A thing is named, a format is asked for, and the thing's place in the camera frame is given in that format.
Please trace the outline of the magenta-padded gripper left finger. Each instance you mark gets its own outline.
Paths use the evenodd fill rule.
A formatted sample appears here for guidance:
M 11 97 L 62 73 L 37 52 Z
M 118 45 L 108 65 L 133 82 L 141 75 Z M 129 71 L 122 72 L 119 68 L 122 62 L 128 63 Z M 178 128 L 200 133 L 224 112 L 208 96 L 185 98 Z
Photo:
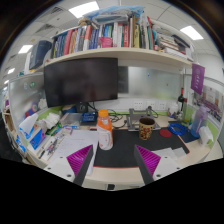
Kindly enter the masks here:
M 81 186 L 84 182 L 92 157 L 93 146 L 89 145 L 67 157 L 55 159 L 46 166 L 44 170 Z

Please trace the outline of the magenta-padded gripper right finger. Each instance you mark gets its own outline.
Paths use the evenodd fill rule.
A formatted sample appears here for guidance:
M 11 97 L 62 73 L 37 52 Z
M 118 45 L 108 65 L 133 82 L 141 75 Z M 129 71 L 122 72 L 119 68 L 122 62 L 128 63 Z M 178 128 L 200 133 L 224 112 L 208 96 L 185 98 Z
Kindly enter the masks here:
M 181 170 L 169 156 L 159 156 L 139 145 L 134 146 L 134 157 L 145 185 Z

